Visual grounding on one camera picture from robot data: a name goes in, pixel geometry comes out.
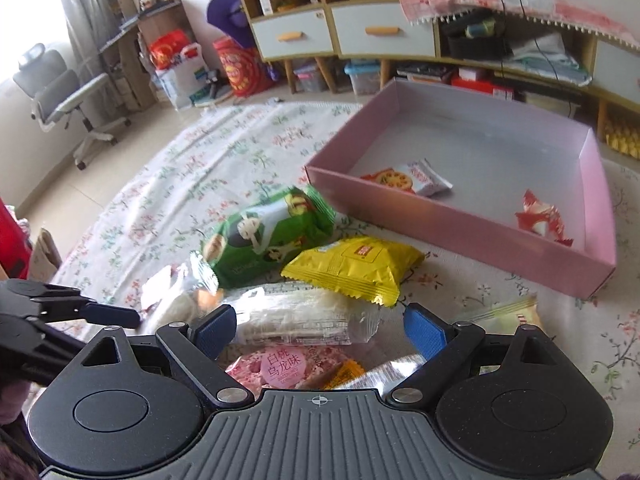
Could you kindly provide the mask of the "pale yellow white snack packet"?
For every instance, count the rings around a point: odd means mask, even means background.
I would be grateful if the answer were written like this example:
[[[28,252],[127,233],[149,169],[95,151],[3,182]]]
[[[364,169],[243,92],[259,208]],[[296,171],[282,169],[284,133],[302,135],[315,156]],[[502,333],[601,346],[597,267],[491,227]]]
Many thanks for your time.
[[[542,327],[537,306],[537,296],[531,294],[484,310],[465,312],[461,319],[480,326],[488,334],[513,335],[521,325]]]

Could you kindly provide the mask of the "wooden white drawer cabinet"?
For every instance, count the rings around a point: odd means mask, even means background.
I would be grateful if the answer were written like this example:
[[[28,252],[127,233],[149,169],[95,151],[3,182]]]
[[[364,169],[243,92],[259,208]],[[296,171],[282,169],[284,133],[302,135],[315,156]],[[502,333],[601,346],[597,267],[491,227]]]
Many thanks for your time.
[[[402,61],[473,66],[576,88],[597,100],[599,122],[639,107],[639,49],[580,30],[483,9],[411,24],[399,0],[241,1],[266,62],[364,58],[380,63],[382,80]]]

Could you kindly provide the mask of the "red cartoon gift bag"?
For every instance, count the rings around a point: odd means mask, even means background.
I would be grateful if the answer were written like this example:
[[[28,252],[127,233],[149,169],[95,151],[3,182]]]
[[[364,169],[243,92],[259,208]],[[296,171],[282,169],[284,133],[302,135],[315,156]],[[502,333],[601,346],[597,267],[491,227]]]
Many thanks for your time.
[[[248,98],[270,89],[274,81],[255,47],[244,48],[229,36],[213,42],[221,66],[238,98]]]

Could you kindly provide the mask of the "green snack bag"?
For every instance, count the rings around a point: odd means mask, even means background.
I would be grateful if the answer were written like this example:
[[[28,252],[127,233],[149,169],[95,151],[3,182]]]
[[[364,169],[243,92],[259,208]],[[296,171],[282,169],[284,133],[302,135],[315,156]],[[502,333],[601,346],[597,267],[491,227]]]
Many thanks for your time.
[[[202,256],[222,288],[239,288],[323,245],[335,220],[335,210],[315,188],[290,186],[224,220],[202,246]]]

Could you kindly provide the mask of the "yellow egg tray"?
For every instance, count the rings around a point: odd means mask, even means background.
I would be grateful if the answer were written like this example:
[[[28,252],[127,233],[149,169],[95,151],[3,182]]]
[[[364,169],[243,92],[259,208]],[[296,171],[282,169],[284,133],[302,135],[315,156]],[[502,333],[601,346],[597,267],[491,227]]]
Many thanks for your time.
[[[608,122],[604,127],[605,144],[613,151],[640,159],[640,133],[636,126],[624,122]]]

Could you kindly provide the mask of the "pizza print snack packet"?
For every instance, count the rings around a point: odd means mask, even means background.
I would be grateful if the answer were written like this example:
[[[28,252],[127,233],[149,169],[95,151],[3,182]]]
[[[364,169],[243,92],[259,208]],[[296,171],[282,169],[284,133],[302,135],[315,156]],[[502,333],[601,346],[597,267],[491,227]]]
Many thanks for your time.
[[[452,190],[452,184],[438,174],[425,158],[365,174],[361,179],[422,197]]]

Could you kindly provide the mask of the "wooden desk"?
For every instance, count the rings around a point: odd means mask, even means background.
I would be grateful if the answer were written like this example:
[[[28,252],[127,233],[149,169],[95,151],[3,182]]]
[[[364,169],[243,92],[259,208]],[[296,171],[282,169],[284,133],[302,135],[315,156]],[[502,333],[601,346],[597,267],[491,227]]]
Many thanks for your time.
[[[107,0],[119,32],[100,55],[127,110],[142,112],[157,102],[149,46],[174,30],[194,37],[181,0]]]

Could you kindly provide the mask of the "clear white snack packet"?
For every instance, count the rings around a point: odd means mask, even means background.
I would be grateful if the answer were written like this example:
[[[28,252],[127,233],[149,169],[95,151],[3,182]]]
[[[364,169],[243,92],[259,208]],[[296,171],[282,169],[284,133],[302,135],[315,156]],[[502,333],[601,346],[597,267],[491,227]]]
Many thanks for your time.
[[[302,282],[263,284],[232,292],[237,344],[323,346],[366,344],[378,331],[381,307]]]

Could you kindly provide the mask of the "yellow snack bag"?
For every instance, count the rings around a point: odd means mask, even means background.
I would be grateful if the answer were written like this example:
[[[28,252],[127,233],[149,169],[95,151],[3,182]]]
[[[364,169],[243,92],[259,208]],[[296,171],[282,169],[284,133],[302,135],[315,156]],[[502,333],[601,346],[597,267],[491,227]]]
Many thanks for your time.
[[[402,280],[423,259],[424,253],[413,246],[355,236],[304,250],[282,269],[281,275],[392,308],[400,296]]]

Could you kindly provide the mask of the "pink peach oolong snack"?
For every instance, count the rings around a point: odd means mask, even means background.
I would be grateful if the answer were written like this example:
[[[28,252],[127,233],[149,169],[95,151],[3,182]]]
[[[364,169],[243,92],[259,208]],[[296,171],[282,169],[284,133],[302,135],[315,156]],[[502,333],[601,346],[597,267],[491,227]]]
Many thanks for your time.
[[[254,396],[266,389],[320,389],[348,356],[333,346],[271,346],[240,356],[226,373]]]

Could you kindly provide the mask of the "white red shopping bag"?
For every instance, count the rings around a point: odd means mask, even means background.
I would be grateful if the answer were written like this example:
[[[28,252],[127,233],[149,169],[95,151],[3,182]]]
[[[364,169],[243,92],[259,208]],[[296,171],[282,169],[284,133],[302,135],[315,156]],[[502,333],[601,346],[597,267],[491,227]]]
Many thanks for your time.
[[[191,107],[208,95],[209,69],[202,48],[182,29],[172,30],[155,40],[149,58],[160,86],[177,110]]]

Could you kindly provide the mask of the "grey office chair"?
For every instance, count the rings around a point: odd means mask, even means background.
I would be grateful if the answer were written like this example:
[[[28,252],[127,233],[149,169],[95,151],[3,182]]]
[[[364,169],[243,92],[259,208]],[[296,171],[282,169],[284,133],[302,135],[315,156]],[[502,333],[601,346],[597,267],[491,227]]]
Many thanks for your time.
[[[38,122],[42,131],[51,130],[63,119],[66,119],[64,128],[67,129],[72,115],[81,114],[86,135],[73,154],[78,170],[86,169],[85,156],[93,144],[115,145],[117,139],[111,131],[120,126],[131,126],[128,117],[120,116],[96,128],[82,110],[82,104],[103,90],[111,82],[110,77],[102,73],[82,84],[78,73],[67,66],[60,52],[48,50],[44,44],[35,44],[21,57],[13,81],[32,101],[30,117]]]

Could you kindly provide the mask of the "clear rice cracker packet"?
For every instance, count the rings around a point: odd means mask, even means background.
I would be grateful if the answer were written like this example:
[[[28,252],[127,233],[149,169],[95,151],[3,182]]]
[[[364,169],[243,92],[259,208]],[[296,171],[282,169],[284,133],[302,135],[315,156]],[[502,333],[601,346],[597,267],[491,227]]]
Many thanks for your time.
[[[170,323],[191,324],[221,303],[218,278],[199,252],[178,266],[164,266],[141,289],[140,332],[155,333]]]

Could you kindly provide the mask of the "pink cloth on cabinet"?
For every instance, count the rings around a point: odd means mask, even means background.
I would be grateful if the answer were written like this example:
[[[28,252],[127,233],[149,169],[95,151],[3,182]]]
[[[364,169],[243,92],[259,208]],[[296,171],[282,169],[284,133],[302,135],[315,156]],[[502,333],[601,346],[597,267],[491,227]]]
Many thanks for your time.
[[[399,3],[411,24],[452,20],[483,9],[580,30],[634,51],[639,49],[639,37],[626,25],[580,0],[399,0]]]

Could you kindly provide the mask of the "clear plastic storage bin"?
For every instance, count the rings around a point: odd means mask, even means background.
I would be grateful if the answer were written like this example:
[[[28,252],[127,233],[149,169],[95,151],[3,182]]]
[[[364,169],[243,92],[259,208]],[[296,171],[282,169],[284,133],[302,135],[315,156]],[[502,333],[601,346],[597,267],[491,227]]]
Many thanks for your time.
[[[380,90],[381,65],[378,61],[352,60],[344,67],[356,96],[373,96]]]

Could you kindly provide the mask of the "red white candy packet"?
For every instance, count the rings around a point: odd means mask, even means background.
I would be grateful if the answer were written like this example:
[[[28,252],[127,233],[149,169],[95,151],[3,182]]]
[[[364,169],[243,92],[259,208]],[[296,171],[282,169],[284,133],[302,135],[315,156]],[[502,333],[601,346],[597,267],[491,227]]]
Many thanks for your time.
[[[566,247],[573,246],[574,240],[565,236],[565,226],[558,208],[538,200],[531,190],[524,193],[523,210],[516,212],[515,217],[520,229]]]

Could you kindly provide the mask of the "pink cardboard box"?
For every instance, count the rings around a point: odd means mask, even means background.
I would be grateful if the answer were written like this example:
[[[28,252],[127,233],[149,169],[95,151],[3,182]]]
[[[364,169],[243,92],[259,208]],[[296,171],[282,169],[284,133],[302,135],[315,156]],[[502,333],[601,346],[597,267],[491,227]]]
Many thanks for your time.
[[[361,176],[425,158],[452,184],[422,197]],[[390,82],[308,162],[338,211],[573,297],[614,273],[615,221],[593,131],[574,120],[443,84]],[[522,230],[531,190],[558,208],[566,247]]]

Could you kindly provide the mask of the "purple plush toy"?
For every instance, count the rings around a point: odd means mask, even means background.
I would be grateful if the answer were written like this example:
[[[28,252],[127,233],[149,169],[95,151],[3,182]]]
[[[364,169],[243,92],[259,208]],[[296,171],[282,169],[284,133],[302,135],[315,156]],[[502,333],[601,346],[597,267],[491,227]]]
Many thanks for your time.
[[[255,39],[241,0],[210,0],[206,21],[243,48],[254,48]]]

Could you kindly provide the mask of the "orange silver snack packet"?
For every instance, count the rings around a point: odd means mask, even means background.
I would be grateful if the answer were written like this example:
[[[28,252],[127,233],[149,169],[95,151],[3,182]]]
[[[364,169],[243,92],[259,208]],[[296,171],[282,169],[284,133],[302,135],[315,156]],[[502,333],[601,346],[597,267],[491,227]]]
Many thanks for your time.
[[[413,354],[365,370],[355,360],[347,360],[337,367],[337,371],[321,389],[375,389],[380,396],[384,396],[425,363],[423,356]]]

